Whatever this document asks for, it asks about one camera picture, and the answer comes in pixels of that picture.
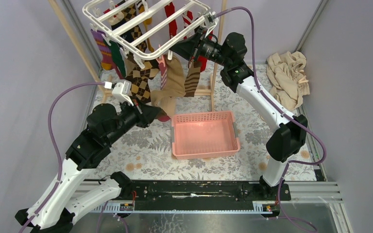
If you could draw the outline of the plain brown sock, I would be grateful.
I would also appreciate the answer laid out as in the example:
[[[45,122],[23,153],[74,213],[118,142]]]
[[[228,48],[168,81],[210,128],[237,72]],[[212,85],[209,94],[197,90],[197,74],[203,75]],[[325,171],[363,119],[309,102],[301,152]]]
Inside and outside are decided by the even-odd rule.
[[[162,90],[154,90],[151,92],[151,103],[153,106],[159,106],[162,109],[167,107],[171,102],[174,102],[177,97],[185,95],[185,76],[184,69],[179,59],[173,55],[169,60],[167,55],[164,55],[164,61],[167,66],[167,82]]]

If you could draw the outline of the beige purple striped sock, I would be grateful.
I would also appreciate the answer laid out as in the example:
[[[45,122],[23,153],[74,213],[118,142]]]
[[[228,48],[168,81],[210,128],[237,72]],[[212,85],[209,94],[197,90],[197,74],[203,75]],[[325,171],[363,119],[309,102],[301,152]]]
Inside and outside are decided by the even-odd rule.
[[[176,95],[176,79],[174,79],[174,66],[172,60],[168,59],[167,55],[163,55],[159,60],[159,67],[161,69],[160,90],[153,91],[152,99],[154,106],[162,109],[157,119],[161,122],[166,122],[171,119],[175,111],[175,95]]]

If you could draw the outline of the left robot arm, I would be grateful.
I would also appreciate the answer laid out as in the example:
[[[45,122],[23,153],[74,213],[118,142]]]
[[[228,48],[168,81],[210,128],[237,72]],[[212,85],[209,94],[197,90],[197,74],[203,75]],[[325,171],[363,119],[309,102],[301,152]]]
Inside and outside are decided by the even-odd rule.
[[[131,180],[123,172],[114,172],[109,179],[91,191],[73,198],[73,194],[110,154],[112,145],[134,126],[147,128],[162,112],[134,99],[115,106],[97,105],[87,117],[87,127],[74,140],[62,161],[62,167],[43,196],[30,208],[19,210],[15,218],[22,229],[33,233],[68,233],[86,214],[102,203],[131,194]]]

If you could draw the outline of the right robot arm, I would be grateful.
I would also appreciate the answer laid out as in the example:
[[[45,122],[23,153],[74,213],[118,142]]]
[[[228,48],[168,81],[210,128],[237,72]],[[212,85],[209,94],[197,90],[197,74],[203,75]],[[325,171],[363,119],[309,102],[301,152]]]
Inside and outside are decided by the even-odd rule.
[[[193,36],[186,39],[171,39],[170,51],[187,60],[197,60],[202,56],[223,66],[220,72],[225,86],[246,100],[261,115],[272,131],[266,143],[271,156],[267,168],[261,176],[260,196],[271,200],[278,194],[278,184],[284,178],[285,167],[292,156],[305,144],[307,119],[295,116],[275,100],[256,78],[244,62],[247,52],[244,36],[229,33],[222,44],[209,39],[204,28],[199,27]]]

